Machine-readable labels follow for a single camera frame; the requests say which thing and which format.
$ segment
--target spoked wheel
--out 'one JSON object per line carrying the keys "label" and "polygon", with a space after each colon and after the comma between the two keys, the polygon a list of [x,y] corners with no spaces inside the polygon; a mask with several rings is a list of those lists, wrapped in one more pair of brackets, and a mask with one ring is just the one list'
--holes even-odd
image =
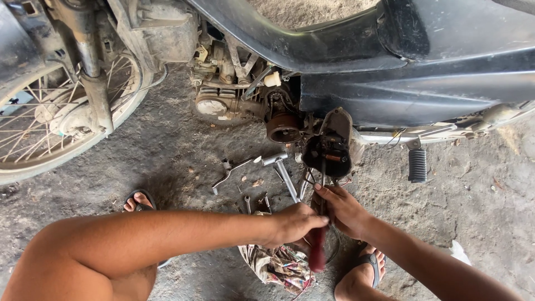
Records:
{"label": "spoked wheel", "polygon": [[[104,69],[116,128],[143,100],[153,74],[128,54]],[[90,128],[82,83],[60,64],[36,70],[0,99],[0,184],[52,169],[105,138]]]}

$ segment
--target black flip-flop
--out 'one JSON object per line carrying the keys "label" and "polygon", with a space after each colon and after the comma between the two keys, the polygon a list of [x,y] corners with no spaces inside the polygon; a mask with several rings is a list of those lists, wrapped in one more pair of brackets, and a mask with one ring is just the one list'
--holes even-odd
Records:
{"label": "black flip-flop", "polygon": [[[152,208],[147,206],[147,205],[144,205],[144,204],[140,204],[138,202],[135,201],[134,199],[134,195],[138,192],[141,192],[143,193],[147,199],[149,200],[150,204],[152,205]],[[148,191],[146,191],[145,189],[137,189],[137,190],[134,190],[132,191],[125,199],[125,202],[123,204],[123,208],[124,208],[124,205],[127,204],[128,200],[129,199],[134,199],[134,202],[136,203],[136,207],[134,208],[134,211],[143,211],[143,210],[157,210],[156,208],[156,203],[154,202],[154,198],[150,195],[150,193]],[[172,258],[169,258],[169,259],[166,259],[166,260],[163,260],[163,261],[160,261],[158,263],[158,268],[163,268],[165,267],[166,265],[169,264],[169,262],[171,262],[171,259]]]}
{"label": "black flip-flop", "polygon": [[377,256],[375,256],[375,252],[371,254],[364,254],[357,258],[355,267],[362,265],[362,264],[371,264],[373,267],[373,288],[376,288],[379,284],[379,261],[377,260]]}

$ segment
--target foot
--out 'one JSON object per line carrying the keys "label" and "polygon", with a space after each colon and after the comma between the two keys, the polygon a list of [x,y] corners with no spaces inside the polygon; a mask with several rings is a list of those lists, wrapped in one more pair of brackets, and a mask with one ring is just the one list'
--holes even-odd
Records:
{"label": "foot", "polygon": [[[372,253],[375,253],[379,262],[379,280],[381,280],[386,274],[385,255],[375,247],[367,245],[358,256]],[[338,283],[334,289],[334,298],[337,301],[354,300],[360,288],[373,287],[373,277],[373,266],[371,264],[366,263],[356,266]]]}
{"label": "foot", "polygon": [[128,212],[134,211],[137,206],[137,203],[144,204],[152,208],[152,204],[150,203],[149,199],[147,199],[147,196],[145,196],[141,192],[136,192],[134,194],[134,198],[129,198],[126,201],[126,204],[124,205],[125,210]]}

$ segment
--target dirty ground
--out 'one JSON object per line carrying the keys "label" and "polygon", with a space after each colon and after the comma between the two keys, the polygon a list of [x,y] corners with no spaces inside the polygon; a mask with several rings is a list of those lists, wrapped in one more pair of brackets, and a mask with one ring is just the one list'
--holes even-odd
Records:
{"label": "dirty ground", "polygon": [[[295,27],[341,18],[373,2],[300,0],[251,1],[278,24]],[[265,139],[262,124],[226,125],[197,117],[184,65],[110,135],[81,156],[50,172],[0,187],[0,289],[28,241],[45,225],[79,215],[121,210],[137,187],[151,191],[164,209],[236,212],[245,209],[236,184],[252,200],[265,192],[277,211],[292,203],[272,167],[250,164],[237,170],[213,195],[223,174],[220,160],[238,162],[282,150]],[[348,189],[372,214],[448,252],[452,239],[472,264],[521,294],[535,299],[535,118],[507,126],[490,137],[426,146],[431,168],[425,185],[407,181],[407,150],[369,147],[356,183]],[[297,179],[300,166],[286,160]],[[264,179],[264,184],[252,183]],[[300,297],[333,300],[333,289],[355,257],[355,242],[342,237],[338,256]],[[336,248],[331,245],[330,252]],[[436,299],[393,262],[378,289],[403,300]],[[150,300],[290,300],[282,287],[263,285],[236,247],[183,255],[158,272]]]}

